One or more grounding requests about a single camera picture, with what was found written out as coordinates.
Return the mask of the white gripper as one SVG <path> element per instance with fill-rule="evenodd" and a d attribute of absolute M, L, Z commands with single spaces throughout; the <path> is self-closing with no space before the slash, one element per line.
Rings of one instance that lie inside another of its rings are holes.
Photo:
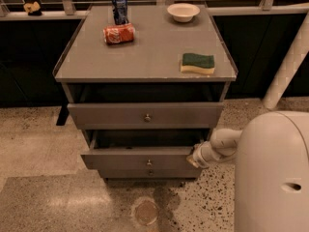
<path fill-rule="evenodd" d="M 206 141 L 194 146 L 192 155 L 186 157 L 186 160 L 195 168 L 208 168 L 211 161 L 219 161 L 221 155 L 217 153 Z"/>

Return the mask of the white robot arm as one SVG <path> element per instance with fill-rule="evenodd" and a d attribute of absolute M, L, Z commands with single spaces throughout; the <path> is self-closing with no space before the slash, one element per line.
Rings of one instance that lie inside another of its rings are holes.
<path fill-rule="evenodd" d="M 235 160 L 235 232 L 309 232 L 309 113 L 274 111 L 215 130 L 193 166 Z"/>

